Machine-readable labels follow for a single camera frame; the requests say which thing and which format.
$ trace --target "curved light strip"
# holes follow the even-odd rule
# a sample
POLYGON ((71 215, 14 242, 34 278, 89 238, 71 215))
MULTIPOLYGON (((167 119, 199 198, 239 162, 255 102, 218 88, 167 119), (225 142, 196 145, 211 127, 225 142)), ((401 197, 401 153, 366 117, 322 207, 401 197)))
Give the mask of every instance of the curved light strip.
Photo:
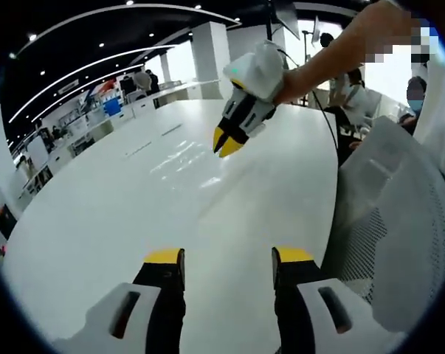
POLYGON ((296 10, 323 11, 326 13, 337 13, 347 17, 355 17, 358 13, 355 10, 347 9, 345 7, 311 2, 295 2, 294 7, 296 10))
POLYGON ((30 100, 28 100, 13 116, 11 119, 9 119, 9 123, 11 123, 15 118, 17 118, 17 116, 30 104, 32 103, 34 100, 36 100, 41 94, 43 94, 45 91, 49 90, 50 88, 52 88, 53 86, 55 86, 57 83, 60 83, 61 81, 67 79, 68 77, 83 71, 84 69, 87 69, 93 65, 102 63, 103 61, 107 61, 107 60, 111 60, 111 59, 115 59, 118 57, 122 57, 123 55, 127 55, 127 54, 133 54, 133 53, 138 53, 138 52, 144 52, 146 50, 149 49, 167 49, 167 48, 173 48, 174 46, 151 46, 148 48, 140 48, 140 49, 134 49, 134 50, 129 50, 128 52, 123 52, 123 53, 119 53, 119 54, 115 54, 115 55, 111 55, 110 57, 107 58, 103 58, 103 59, 99 59, 93 63, 90 63, 88 65, 83 66, 82 68, 76 69, 73 72, 70 72, 69 74, 66 74, 65 76, 63 76, 61 79, 56 80, 54 83, 50 83, 46 88, 44 88, 42 91, 38 92, 34 97, 32 97, 30 100))
POLYGON ((229 17, 223 16, 223 15, 219 15, 218 13, 211 13, 210 11, 206 11, 206 10, 197 10, 194 7, 186 7, 186 6, 179 6, 179 5, 169 5, 169 4, 133 4, 131 6, 124 4, 124 5, 104 7, 102 9, 88 11, 87 13, 81 13, 80 15, 76 15, 74 17, 68 18, 67 20, 62 21, 59 24, 56 24, 55 26, 52 26, 49 29, 46 29, 42 33, 38 34, 37 38, 33 42, 28 42, 27 44, 25 44, 21 48, 21 50, 18 51, 18 53, 16 55, 19 55, 24 49, 26 49, 32 43, 35 43, 36 41, 38 41, 40 38, 44 37, 45 35, 49 34, 52 31, 56 30, 57 28, 60 28, 60 27, 64 26, 65 24, 69 24, 70 22, 79 20, 80 18, 84 18, 84 17, 87 17, 87 16, 95 15, 97 13, 105 13, 107 11, 113 11, 113 10, 125 10, 125 9, 131 9, 131 8, 136 8, 136 7, 141 7, 141 8, 163 8, 163 9, 174 9, 174 10, 191 11, 191 12, 194 12, 194 13, 203 13, 205 15, 211 15, 211 16, 214 16, 214 17, 217 17, 217 18, 221 18, 221 19, 223 19, 225 21, 232 22, 235 25, 241 25, 242 24, 241 22, 236 21, 233 18, 229 18, 229 17))
POLYGON ((101 81, 102 79, 105 79, 105 78, 108 77, 108 76, 112 76, 112 75, 115 75, 115 74, 119 74, 120 72, 124 72, 124 71, 126 71, 126 70, 132 70, 132 69, 135 69, 135 68, 139 68, 139 67, 141 67, 141 66, 144 66, 144 64, 138 64, 138 65, 134 65, 134 66, 129 66, 129 67, 127 67, 127 68, 124 68, 124 69, 121 69, 121 70, 117 70, 116 72, 112 72, 112 73, 110 73, 110 74, 106 74, 106 75, 104 75, 104 76, 101 76, 100 78, 98 78, 98 79, 96 79, 96 80, 93 80, 93 81, 90 81, 90 82, 88 82, 88 83, 85 83, 85 84, 82 85, 81 87, 78 87, 77 89, 75 89, 75 90, 69 92, 68 94, 65 94, 62 98, 60 98, 59 100, 57 100, 57 101, 55 101, 54 103, 52 103, 51 105, 49 105, 49 106, 48 106, 47 108, 45 108, 42 112, 40 112, 39 114, 37 114, 37 116, 36 116, 34 119, 32 119, 32 122, 36 121, 42 114, 44 114, 46 111, 48 111, 51 107, 53 107, 53 106, 56 105, 57 103, 63 101, 65 98, 71 96, 72 94, 75 94, 75 93, 78 92, 79 90, 82 90, 82 89, 84 89, 85 87, 87 87, 87 86, 89 86, 89 85, 91 85, 91 84, 93 84, 93 83, 96 83, 97 81, 101 81))

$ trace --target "window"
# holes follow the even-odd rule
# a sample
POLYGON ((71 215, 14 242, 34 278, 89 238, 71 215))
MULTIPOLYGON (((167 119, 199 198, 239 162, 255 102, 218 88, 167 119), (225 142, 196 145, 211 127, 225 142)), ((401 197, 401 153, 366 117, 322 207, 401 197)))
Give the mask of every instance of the window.
POLYGON ((196 67, 190 41, 168 50, 167 57, 172 81, 188 82, 196 78, 196 67))
POLYGON ((393 53, 365 63, 365 86, 407 105, 406 90, 411 69, 411 46, 393 46, 393 53))
POLYGON ((163 76, 162 59, 159 55, 151 58, 145 63, 145 69, 150 69, 158 77, 159 83, 164 83, 165 78, 163 76))

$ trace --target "white table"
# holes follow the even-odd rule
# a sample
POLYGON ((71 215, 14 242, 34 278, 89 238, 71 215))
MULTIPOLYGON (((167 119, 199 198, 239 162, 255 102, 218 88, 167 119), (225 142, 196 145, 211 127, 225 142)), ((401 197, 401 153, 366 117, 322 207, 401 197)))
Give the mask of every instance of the white table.
POLYGON ((223 107, 221 100, 178 101, 135 119, 73 159, 34 198, 3 269, 46 338, 79 331, 92 305, 133 281, 145 255, 183 247, 181 353, 279 347, 271 247, 302 247, 322 262, 337 156, 320 111, 282 105, 264 132, 220 159, 212 144, 223 107))
MULTIPOLYGON (((137 100, 135 102, 130 103, 129 105, 124 105, 123 106, 123 113, 127 116, 128 115, 128 111, 132 111, 132 116, 134 115, 134 109, 136 109, 137 111, 137 115, 138 113, 142 114, 143 112, 145 112, 145 114, 151 114, 151 112, 153 112, 155 109, 153 107, 153 100, 158 99, 158 98, 162 98, 162 97, 166 97, 168 95, 171 94, 175 94, 176 92, 180 92, 183 90, 189 90, 189 89, 194 89, 198 86, 202 86, 205 84, 209 84, 209 83, 216 83, 218 82, 218 80, 211 80, 211 81, 204 81, 204 82, 190 82, 190 83, 185 83, 179 86, 175 86, 172 88, 167 88, 166 90, 162 90, 159 91, 155 94, 152 94, 150 96, 144 97, 140 100, 137 100), (150 109, 149 110, 139 110, 138 108, 143 107, 144 105, 148 106, 150 109)), ((53 150, 50 153, 49 156, 49 161, 45 164, 43 164, 39 169, 38 172, 27 182, 27 184, 25 186, 22 187, 23 192, 22 194, 24 194, 25 192, 25 188, 27 187, 27 185, 33 181, 33 179, 46 167, 49 165, 49 163, 56 159, 57 157, 64 157, 66 160, 66 163, 70 160, 68 159, 67 155, 69 154, 68 149, 69 147, 74 144, 77 140, 81 139, 82 137, 84 137, 86 134, 91 133, 94 129, 99 128, 101 125, 107 123, 107 122, 111 122, 114 128, 120 128, 120 126, 122 126, 123 124, 127 123, 129 121, 128 117, 124 117, 125 121, 124 122, 118 122, 120 120, 120 116, 122 115, 122 113, 120 114, 116 114, 112 117, 106 117, 104 120, 98 122, 97 124, 94 124, 92 126, 89 127, 89 129, 87 131, 84 131, 80 134, 75 134, 74 136, 72 136, 71 138, 67 139, 65 142, 63 142, 60 146, 58 146, 55 150, 53 150)))

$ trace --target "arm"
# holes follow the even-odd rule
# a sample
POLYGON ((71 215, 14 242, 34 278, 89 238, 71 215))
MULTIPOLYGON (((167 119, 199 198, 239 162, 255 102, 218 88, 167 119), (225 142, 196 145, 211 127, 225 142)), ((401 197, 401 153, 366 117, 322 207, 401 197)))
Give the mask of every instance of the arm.
POLYGON ((348 94, 348 96, 344 99, 342 107, 345 109, 353 109, 353 106, 349 106, 348 103, 352 100, 352 98, 356 95, 356 93, 360 90, 359 85, 355 85, 352 91, 348 94))
POLYGON ((342 89, 345 86, 345 76, 344 74, 341 74, 336 79, 336 86, 335 91, 332 92, 332 98, 329 100, 329 105, 342 105, 343 101, 345 100, 345 95, 342 94, 342 89))
POLYGON ((335 91, 333 89, 331 89, 328 93, 328 104, 332 105, 332 102, 334 101, 334 95, 335 95, 335 91))
POLYGON ((330 46, 285 75, 275 104, 302 97, 331 77, 369 61, 370 54, 386 52, 386 46, 410 44, 412 30, 419 26, 411 13, 386 0, 367 6, 330 46))

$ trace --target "blue container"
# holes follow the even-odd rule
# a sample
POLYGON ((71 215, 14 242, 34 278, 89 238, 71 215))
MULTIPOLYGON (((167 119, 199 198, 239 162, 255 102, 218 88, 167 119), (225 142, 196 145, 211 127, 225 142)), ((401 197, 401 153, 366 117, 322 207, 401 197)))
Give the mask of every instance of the blue container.
POLYGON ((119 98, 115 97, 112 100, 107 101, 104 103, 104 109, 106 110, 106 113, 112 117, 115 114, 118 114, 121 112, 120 104, 119 104, 119 98))

